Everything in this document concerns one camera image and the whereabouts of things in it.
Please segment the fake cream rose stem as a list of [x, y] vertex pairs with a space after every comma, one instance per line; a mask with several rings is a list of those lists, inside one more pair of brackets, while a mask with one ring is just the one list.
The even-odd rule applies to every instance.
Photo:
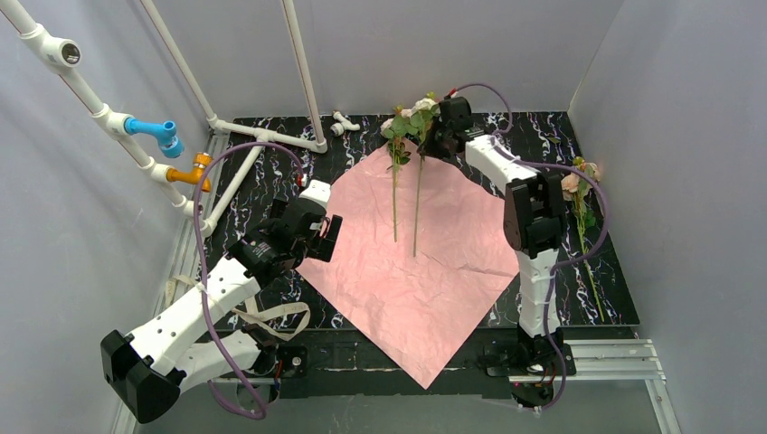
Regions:
[[[416, 129], [416, 137], [419, 145], [424, 145], [428, 136], [428, 132], [432, 126], [433, 119], [439, 109], [438, 98], [433, 91], [429, 91], [423, 99], [418, 100], [413, 108], [412, 115], [410, 117], [410, 123]], [[415, 213], [414, 213], [414, 225], [413, 225], [413, 243], [412, 243], [412, 256], [415, 258], [417, 255], [418, 245], [418, 233], [419, 233], [419, 217], [420, 217], [420, 202], [421, 202], [421, 181], [424, 167], [425, 157], [419, 157], [417, 185], [416, 185], [416, 199], [415, 199]]]

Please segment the fake white rose stem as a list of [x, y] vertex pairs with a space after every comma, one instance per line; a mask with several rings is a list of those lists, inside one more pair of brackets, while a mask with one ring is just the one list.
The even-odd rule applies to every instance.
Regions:
[[410, 161], [410, 153], [405, 149], [404, 139], [409, 132], [409, 117], [412, 112], [402, 105], [394, 108], [395, 115], [381, 125], [381, 135], [386, 139], [385, 147], [391, 164], [388, 171], [392, 176], [393, 240], [398, 241], [397, 185], [402, 164]]

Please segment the pink wrapping paper sheet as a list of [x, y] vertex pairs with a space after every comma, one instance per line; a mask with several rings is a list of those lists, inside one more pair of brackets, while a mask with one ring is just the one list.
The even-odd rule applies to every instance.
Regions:
[[299, 274], [346, 320], [428, 388], [516, 277], [504, 203], [456, 166], [424, 162], [412, 256], [419, 162], [400, 169], [393, 240], [391, 158], [379, 148], [331, 187], [343, 222], [332, 260]]

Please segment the fake pink rose stem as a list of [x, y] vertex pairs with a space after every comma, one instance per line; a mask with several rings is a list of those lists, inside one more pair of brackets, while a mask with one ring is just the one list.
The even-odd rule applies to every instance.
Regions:
[[[601, 181], [601, 170], [595, 163], [586, 162], [582, 157], [575, 157], [573, 166], [586, 174], [596, 184]], [[563, 197], [572, 204], [576, 218], [579, 242], [583, 253], [588, 250], [585, 245], [585, 232], [596, 224], [594, 211], [586, 204], [592, 186], [576, 174], [566, 175], [561, 182]]]

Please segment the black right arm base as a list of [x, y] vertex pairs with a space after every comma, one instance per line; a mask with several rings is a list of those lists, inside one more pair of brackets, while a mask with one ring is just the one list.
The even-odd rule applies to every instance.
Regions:
[[554, 382], [577, 373], [562, 329], [550, 337], [530, 337], [520, 326], [515, 342], [484, 346], [478, 366], [489, 377], [512, 377], [512, 397], [529, 409], [542, 409], [554, 402]]

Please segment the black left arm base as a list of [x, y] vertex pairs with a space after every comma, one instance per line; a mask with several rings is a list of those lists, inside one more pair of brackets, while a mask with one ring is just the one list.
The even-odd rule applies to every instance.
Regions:
[[277, 337], [250, 335], [260, 354], [254, 362], [246, 363], [243, 370], [250, 377], [290, 379], [305, 377], [308, 370], [308, 348], [288, 344]]

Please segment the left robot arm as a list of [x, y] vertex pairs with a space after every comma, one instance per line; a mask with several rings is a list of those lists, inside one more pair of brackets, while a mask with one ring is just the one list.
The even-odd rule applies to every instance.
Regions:
[[304, 259], [331, 260], [342, 219], [327, 216], [330, 190], [313, 183], [290, 203], [275, 200], [267, 221], [234, 242], [190, 290], [158, 316], [100, 343], [105, 379], [140, 423], [158, 419], [190, 388], [230, 373], [208, 325], [256, 296]]

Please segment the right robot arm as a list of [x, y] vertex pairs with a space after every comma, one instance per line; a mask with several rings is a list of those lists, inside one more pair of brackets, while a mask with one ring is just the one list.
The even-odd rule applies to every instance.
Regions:
[[477, 127], [465, 98], [448, 96], [438, 109], [418, 154], [441, 160], [459, 156], [496, 187], [505, 188], [503, 232], [520, 270], [518, 324], [531, 338], [555, 332], [560, 320], [548, 290], [566, 227], [559, 178], [522, 162], [495, 136]]

